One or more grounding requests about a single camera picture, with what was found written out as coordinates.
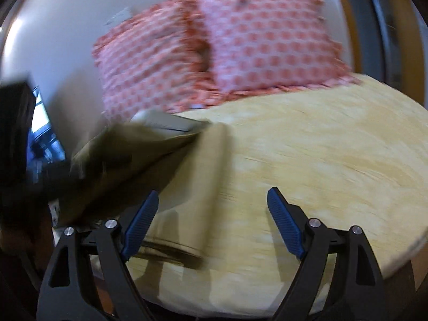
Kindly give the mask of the beige khaki pants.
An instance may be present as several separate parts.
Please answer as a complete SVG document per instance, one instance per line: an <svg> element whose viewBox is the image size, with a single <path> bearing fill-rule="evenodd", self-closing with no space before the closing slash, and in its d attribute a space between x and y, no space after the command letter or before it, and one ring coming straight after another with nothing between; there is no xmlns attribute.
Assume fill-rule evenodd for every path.
<svg viewBox="0 0 428 321"><path fill-rule="evenodd" d="M91 228L157 192L159 208L138 257L200 268L230 151L223 123L139 112L74 154L78 179L50 207L54 226Z"/></svg>

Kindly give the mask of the black flat screen television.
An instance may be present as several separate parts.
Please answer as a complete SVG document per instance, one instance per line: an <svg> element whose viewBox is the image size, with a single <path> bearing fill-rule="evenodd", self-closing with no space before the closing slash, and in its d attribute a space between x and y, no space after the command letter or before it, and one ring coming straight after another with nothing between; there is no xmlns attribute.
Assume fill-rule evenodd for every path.
<svg viewBox="0 0 428 321"><path fill-rule="evenodd" d="M28 134L27 169L39 174L43 167L66 160L62 144L59 142L44 106L38 86L33 89L36 106Z"/></svg>

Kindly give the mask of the yellow floral bed sheet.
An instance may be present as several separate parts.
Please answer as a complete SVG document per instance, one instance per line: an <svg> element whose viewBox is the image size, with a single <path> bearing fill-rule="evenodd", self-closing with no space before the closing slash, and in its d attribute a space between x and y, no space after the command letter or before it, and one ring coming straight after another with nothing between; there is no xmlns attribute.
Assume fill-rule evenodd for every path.
<svg viewBox="0 0 428 321"><path fill-rule="evenodd" d="M427 252L427 110L367 75L332 89L188 111L224 123L231 158L198 270L133 258L142 297L192 316L268 317L299 262L267 209L272 187L331 228L363 228L384 277Z"/></svg>

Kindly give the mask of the pink polka dot pillow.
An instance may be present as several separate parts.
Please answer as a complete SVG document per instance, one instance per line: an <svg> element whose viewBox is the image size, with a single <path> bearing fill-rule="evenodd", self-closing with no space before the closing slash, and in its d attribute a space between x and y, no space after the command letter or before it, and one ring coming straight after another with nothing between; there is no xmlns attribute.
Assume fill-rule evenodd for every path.
<svg viewBox="0 0 428 321"><path fill-rule="evenodd" d="M210 73L223 95L356 83L322 0L199 0Z"/></svg>
<svg viewBox="0 0 428 321"><path fill-rule="evenodd" d="M122 22L93 46L104 116L126 121L142 109L185 112L224 98L205 69L207 48L187 2L158 4Z"/></svg>

